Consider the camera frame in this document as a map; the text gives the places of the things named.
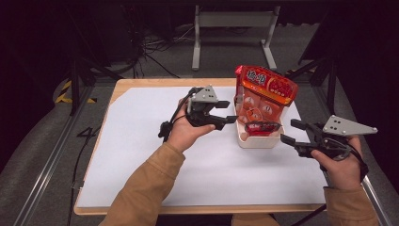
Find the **tan jacket sleeve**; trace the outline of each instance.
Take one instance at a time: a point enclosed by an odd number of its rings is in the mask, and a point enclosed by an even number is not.
[[[328,221],[331,225],[378,225],[378,218],[363,187],[339,190],[325,187]]]
[[[100,225],[155,225],[184,160],[164,143],[130,176]]]

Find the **white paper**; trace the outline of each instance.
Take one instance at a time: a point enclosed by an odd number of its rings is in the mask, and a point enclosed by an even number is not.
[[[163,121],[191,87],[132,88],[108,109],[98,148],[88,168],[77,207],[108,207],[132,172],[161,144]],[[214,87],[228,108],[212,109],[220,117],[234,115],[234,87]],[[309,142],[306,132],[290,126],[299,119],[292,104],[282,124],[285,134]],[[242,149],[236,125],[200,137],[186,160],[164,206],[324,203],[326,180],[314,159],[298,157],[279,142],[273,149]]]

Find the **hand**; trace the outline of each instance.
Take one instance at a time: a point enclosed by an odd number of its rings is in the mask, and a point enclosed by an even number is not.
[[[198,137],[215,130],[213,124],[203,125],[200,127],[192,126],[185,117],[186,109],[187,103],[184,103],[174,119],[173,128],[167,141],[168,144],[172,145],[179,152],[184,152],[190,148]]]
[[[349,137],[348,143],[352,145],[361,156],[359,137]],[[313,150],[311,156],[327,169],[328,178],[335,188],[351,190],[361,186],[360,164],[353,154],[350,154],[342,161],[332,160],[317,150]]]

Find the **wire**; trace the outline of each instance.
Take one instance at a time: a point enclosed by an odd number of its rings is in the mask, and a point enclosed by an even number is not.
[[[101,126],[98,127],[96,130],[94,130],[93,133],[91,133],[92,128],[88,128],[89,132],[88,132],[88,136],[86,137],[85,143],[82,146],[82,149],[80,150],[79,154],[77,155],[77,159],[76,159],[76,163],[75,166],[73,168],[73,176],[72,176],[72,185],[71,185],[71,199],[70,199],[70,210],[69,210],[69,214],[68,214],[68,222],[67,222],[67,226],[71,225],[71,218],[72,218],[72,210],[73,210],[73,199],[74,199],[74,184],[76,181],[76,171],[77,171],[77,167],[79,165],[79,160],[80,157],[82,155],[83,150],[85,150],[86,145],[88,145],[88,142],[91,140],[92,137],[94,137],[96,135],[96,133],[100,130]]]
[[[172,76],[175,76],[177,78],[180,78],[178,75],[171,73],[167,68],[165,68],[161,63],[159,63],[158,61],[156,61],[156,59],[154,59],[152,56],[148,55],[148,54],[144,54],[146,57],[152,59],[156,64],[158,64],[159,66],[161,66],[161,68],[163,68],[165,71],[167,71],[167,73],[169,73]]]

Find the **white stand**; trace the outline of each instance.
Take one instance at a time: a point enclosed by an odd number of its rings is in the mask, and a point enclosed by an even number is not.
[[[279,17],[279,7],[274,11],[244,11],[244,12],[225,12],[225,11],[203,11],[200,12],[199,6],[196,6],[195,15],[195,44],[193,54],[193,71],[200,69],[200,27],[218,27],[218,26],[248,26],[248,27],[266,27],[266,39],[261,40],[261,45],[266,56],[269,69],[276,70],[277,66],[270,51],[270,41],[276,27]]]

